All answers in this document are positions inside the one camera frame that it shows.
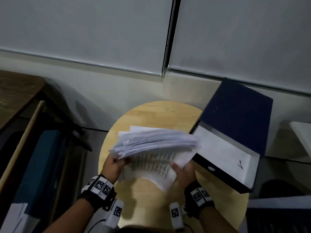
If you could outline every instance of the round hole on box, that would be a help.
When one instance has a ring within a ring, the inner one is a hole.
[[[215,171],[215,168],[208,166],[207,167],[210,171]]]

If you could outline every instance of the person's left hand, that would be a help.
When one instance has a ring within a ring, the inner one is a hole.
[[[114,184],[118,180],[122,168],[130,162],[131,158],[116,160],[111,154],[109,154],[100,174],[104,175],[112,184]]]

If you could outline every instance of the wristband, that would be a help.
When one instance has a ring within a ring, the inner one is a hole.
[[[212,198],[207,191],[198,183],[194,181],[185,188],[186,204],[184,210],[189,217],[199,219],[200,212],[205,207],[215,207]]]
[[[94,212],[99,208],[109,211],[116,194],[114,185],[100,174],[92,177],[82,188],[78,199],[87,200],[93,207]]]

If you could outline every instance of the blue box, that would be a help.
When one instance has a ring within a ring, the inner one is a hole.
[[[273,99],[224,79],[190,131],[202,140],[193,157],[239,193],[251,192],[265,155]]]

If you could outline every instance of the person's right arm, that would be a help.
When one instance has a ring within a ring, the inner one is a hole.
[[[171,167],[176,172],[177,181],[183,190],[192,182],[197,181],[195,170],[191,163],[186,164],[184,169],[181,169],[176,163],[172,162]],[[202,209],[199,215],[199,221],[205,233],[237,233],[214,207],[205,207]]]

